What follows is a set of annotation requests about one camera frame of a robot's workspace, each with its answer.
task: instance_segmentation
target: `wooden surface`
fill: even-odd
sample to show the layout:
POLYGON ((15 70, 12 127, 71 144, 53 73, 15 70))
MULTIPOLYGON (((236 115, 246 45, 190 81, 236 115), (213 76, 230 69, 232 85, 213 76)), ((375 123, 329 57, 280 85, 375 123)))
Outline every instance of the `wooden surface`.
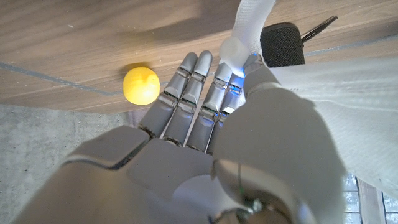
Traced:
MULTIPOLYGON (((234 24, 237 0, 2 0, 0 103, 95 113, 146 108, 121 93, 126 72, 153 69, 165 86, 190 52, 213 52, 234 24)), ((398 1, 280 0, 266 26, 302 33, 339 17, 305 44, 306 62, 398 55, 398 1)), ((202 96, 212 77, 206 81, 202 96)))
POLYGON ((372 185, 358 180, 359 201, 363 224, 386 224, 382 193, 372 185))

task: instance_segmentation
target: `yellow fruit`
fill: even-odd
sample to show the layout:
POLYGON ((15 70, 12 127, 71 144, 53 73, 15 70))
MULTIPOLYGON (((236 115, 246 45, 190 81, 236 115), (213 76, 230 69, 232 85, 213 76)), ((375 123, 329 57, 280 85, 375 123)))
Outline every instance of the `yellow fruit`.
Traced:
POLYGON ((133 68, 124 77, 123 93, 130 103, 148 105, 156 100, 159 91, 159 78, 149 68, 133 68))

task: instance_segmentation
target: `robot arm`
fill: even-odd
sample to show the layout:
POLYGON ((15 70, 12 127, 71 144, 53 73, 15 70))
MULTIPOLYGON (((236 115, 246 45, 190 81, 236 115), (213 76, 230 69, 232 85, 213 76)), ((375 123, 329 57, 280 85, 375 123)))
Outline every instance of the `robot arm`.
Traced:
POLYGON ((344 169, 313 105, 251 55, 244 85, 222 63, 197 108, 211 60, 189 53, 139 129, 83 143, 16 223, 341 221, 344 169))

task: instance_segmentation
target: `concrete floor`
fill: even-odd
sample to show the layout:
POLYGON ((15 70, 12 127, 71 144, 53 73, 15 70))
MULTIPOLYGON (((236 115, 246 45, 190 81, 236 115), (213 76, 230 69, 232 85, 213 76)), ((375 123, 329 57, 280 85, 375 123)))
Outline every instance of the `concrete floor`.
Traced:
POLYGON ((130 123, 137 118, 129 119, 127 113, 0 105, 0 223, 10 223, 79 144, 130 123))

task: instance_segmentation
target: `white cloth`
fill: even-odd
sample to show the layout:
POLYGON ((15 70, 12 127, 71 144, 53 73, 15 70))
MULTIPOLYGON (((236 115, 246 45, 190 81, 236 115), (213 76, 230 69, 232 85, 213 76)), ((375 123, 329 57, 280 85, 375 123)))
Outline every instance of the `white cloth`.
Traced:
POLYGON ((398 198, 398 58, 271 68, 315 103, 347 170, 398 198))

